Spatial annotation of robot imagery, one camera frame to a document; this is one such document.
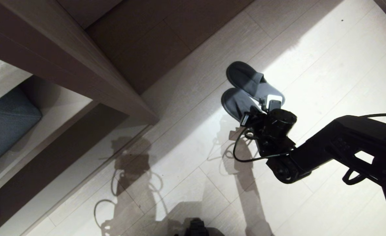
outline light wood floor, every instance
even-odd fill
[[[380,187],[347,186],[337,162],[286,185],[265,161],[230,158],[238,123],[220,96],[235,60],[283,91],[298,144],[342,115],[386,112],[386,15],[372,0],[256,0],[143,93],[160,122],[28,235],[183,235],[199,217],[226,236],[386,236]]]

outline black cable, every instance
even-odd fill
[[[371,114],[371,115],[361,115],[360,117],[363,117],[363,118],[369,118],[369,117],[380,117],[380,116],[386,116],[386,113],[382,113],[382,114]]]
[[[252,162],[252,161],[261,160],[261,159],[265,159],[265,158],[279,157],[279,156],[283,156],[283,155],[290,154],[290,152],[284,152],[284,153],[280,153],[280,154],[268,155],[268,156],[258,157],[258,158],[248,159],[248,160],[241,160],[241,159],[238,159],[238,158],[235,156],[235,149],[237,148],[237,144],[238,144],[238,142],[240,141],[241,136],[242,136],[247,130],[248,130],[248,128],[245,128],[245,129],[240,133],[240,135],[238,136],[237,140],[235,141],[234,150],[232,151],[232,155],[234,156],[235,160],[237,160],[237,161],[239,161],[239,162],[245,163],[245,162]]]

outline shelf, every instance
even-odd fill
[[[42,112],[42,119],[0,157],[0,188],[40,151],[98,103],[71,90],[32,76],[21,88]]]

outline slipper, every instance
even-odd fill
[[[285,103],[285,96],[270,85],[262,73],[257,72],[248,64],[236,61],[226,69],[226,76],[231,84],[245,91],[253,99],[263,102],[267,101],[269,95],[282,97],[282,105]]]
[[[260,111],[251,98],[239,88],[226,90],[221,97],[221,103],[225,111],[237,121],[241,121],[245,112]]]

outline blue fabric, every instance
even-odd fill
[[[42,117],[18,88],[0,98],[0,157]]]

